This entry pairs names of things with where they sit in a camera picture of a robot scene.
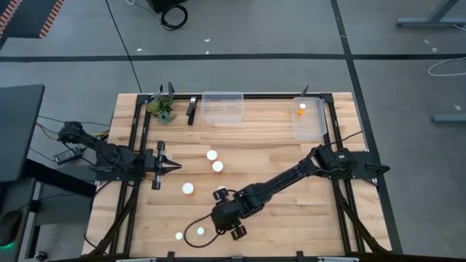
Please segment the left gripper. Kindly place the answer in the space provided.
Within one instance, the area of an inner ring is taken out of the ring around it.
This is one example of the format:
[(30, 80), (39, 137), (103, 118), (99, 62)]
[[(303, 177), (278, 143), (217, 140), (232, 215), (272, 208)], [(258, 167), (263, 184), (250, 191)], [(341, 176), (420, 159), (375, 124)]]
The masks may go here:
[(164, 155), (165, 151), (165, 142), (162, 140), (157, 141), (156, 146), (156, 154), (154, 154), (153, 149), (145, 149), (144, 150), (144, 171), (145, 172), (153, 172), (154, 173), (154, 180), (152, 181), (151, 189), (152, 190), (160, 190), (161, 183), (159, 181), (159, 177), (164, 175), (163, 171), (163, 163), (165, 160), (165, 164), (175, 167), (166, 167), (165, 174), (178, 170), (182, 167), (182, 164), (174, 162), (165, 158)]

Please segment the green potted plant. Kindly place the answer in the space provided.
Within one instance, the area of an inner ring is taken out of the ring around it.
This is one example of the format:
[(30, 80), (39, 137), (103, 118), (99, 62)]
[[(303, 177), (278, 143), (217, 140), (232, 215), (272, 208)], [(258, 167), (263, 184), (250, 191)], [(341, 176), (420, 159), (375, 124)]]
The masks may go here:
[(171, 123), (176, 118), (176, 115), (172, 114), (173, 96), (157, 92), (151, 98), (146, 111), (155, 116), (160, 124), (168, 125)]

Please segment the black computer mouse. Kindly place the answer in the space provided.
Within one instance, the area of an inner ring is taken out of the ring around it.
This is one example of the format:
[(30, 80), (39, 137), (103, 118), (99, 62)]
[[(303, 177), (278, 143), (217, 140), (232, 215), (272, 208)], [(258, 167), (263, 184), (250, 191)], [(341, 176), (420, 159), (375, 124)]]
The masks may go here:
[(21, 210), (11, 210), (0, 218), (0, 247), (14, 242), (23, 218)]

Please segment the grey side table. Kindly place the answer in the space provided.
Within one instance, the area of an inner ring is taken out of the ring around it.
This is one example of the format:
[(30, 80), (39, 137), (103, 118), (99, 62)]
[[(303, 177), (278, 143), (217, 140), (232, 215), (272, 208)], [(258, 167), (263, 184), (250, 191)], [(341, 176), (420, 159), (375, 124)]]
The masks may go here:
[(36, 225), (42, 190), (34, 179), (0, 183), (0, 219), (9, 211), (20, 210), (22, 218), (12, 243), (0, 245), (0, 262), (34, 262), (41, 226)]

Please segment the black floor box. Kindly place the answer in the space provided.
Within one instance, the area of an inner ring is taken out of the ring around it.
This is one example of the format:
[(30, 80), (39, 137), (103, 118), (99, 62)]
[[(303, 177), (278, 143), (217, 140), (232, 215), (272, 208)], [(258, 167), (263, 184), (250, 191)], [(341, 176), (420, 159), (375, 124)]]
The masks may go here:
[(148, 5), (156, 12), (163, 12), (170, 6), (182, 4), (187, 0), (146, 0)]

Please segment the black power adapter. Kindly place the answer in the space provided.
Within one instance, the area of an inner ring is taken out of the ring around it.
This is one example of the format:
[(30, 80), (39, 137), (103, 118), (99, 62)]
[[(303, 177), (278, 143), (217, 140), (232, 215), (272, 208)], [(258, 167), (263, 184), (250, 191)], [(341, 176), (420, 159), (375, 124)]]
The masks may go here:
[(53, 159), (55, 160), (56, 164), (60, 165), (65, 162), (78, 159), (81, 156), (82, 156), (82, 150), (79, 147), (74, 147), (74, 148), (68, 149), (67, 151), (63, 151), (59, 154), (54, 155)]

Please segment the black mat orange striped edge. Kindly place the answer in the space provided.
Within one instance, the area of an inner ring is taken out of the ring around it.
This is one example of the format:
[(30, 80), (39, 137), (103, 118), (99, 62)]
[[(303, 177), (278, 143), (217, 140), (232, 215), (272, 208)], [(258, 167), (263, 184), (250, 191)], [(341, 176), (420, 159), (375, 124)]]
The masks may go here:
[(0, 0), (0, 39), (46, 37), (65, 0)]

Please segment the grey metal table foot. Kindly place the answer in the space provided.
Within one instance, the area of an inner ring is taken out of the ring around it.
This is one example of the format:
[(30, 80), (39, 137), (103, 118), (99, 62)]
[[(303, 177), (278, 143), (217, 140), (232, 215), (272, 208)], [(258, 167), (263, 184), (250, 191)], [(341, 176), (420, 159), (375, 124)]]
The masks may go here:
[(466, 123), (466, 114), (434, 114), (432, 121), (436, 123)]
[(446, 17), (459, 0), (443, 0), (427, 17), (400, 17), (396, 20), (399, 28), (442, 28), (464, 27), (466, 18)]

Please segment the black metal table frame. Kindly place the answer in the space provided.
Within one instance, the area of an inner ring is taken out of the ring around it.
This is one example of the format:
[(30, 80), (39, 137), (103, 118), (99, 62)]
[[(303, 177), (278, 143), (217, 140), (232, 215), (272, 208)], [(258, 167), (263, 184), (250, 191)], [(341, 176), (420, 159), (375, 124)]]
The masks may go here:
[[(173, 105), (176, 119), (171, 124), (141, 119), (138, 129), (147, 131), (146, 145), (154, 148), (163, 140), (167, 156), (182, 168), (162, 177), (158, 191), (151, 189), (152, 175), (142, 182), (131, 256), (162, 259), (173, 252), (175, 259), (237, 262), (293, 260), (297, 252), (307, 258), (343, 255), (333, 188), (325, 178), (306, 178), (275, 195), (261, 212), (245, 220), (247, 234), (242, 239), (217, 236), (210, 220), (212, 193), (219, 186), (238, 190), (268, 180), (323, 142), (293, 137), (291, 102), (285, 94), (247, 97), (240, 123), (210, 124), (197, 114), (189, 126), (189, 99), (180, 98)], [(206, 157), (209, 150), (217, 151), (222, 173), (214, 173), (214, 162)], [(185, 183), (194, 185), (190, 196), (182, 191)], [(205, 230), (203, 235), (197, 233), (199, 227)], [(177, 232), (183, 234), (181, 240), (175, 238)]]

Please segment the clear plastic bin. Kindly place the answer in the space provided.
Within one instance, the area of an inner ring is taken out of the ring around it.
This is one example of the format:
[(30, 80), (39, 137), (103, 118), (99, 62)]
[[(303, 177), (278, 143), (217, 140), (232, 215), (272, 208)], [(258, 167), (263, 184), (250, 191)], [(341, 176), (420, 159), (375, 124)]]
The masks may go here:
[[(300, 103), (306, 104), (302, 116), (297, 115)], [(327, 133), (323, 101), (315, 97), (296, 97), (291, 102), (291, 126), (296, 140), (317, 140)]]
[(207, 91), (201, 97), (202, 118), (210, 124), (238, 124), (244, 113), (242, 92)]

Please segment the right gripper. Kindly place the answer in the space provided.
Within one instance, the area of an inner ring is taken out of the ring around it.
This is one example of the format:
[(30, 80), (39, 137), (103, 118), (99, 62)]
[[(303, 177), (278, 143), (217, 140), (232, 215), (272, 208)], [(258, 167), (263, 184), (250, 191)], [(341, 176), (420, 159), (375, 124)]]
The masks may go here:
[(223, 235), (229, 231), (232, 239), (236, 241), (244, 237), (247, 231), (240, 222), (240, 203), (236, 199), (228, 199), (228, 195), (229, 192), (226, 188), (220, 188), (213, 192), (214, 199), (217, 202), (212, 209), (210, 217), (217, 234)]

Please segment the black desk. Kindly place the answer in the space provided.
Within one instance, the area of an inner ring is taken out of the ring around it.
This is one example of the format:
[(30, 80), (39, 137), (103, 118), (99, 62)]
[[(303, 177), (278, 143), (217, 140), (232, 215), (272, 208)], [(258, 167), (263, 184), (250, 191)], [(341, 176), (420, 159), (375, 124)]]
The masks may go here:
[(0, 87), (0, 183), (23, 177), (45, 86)]

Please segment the black angled stand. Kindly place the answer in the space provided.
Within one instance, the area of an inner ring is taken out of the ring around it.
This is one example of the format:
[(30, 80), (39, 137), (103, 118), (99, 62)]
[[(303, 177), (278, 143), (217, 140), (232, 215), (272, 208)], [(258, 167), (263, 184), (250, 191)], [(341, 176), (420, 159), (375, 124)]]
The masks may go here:
[(188, 116), (187, 124), (189, 126), (192, 126), (194, 123), (196, 107), (197, 107), (197, 97), (193, 96), (190, 98), (189, 106), (186, 110), (186, 115)]

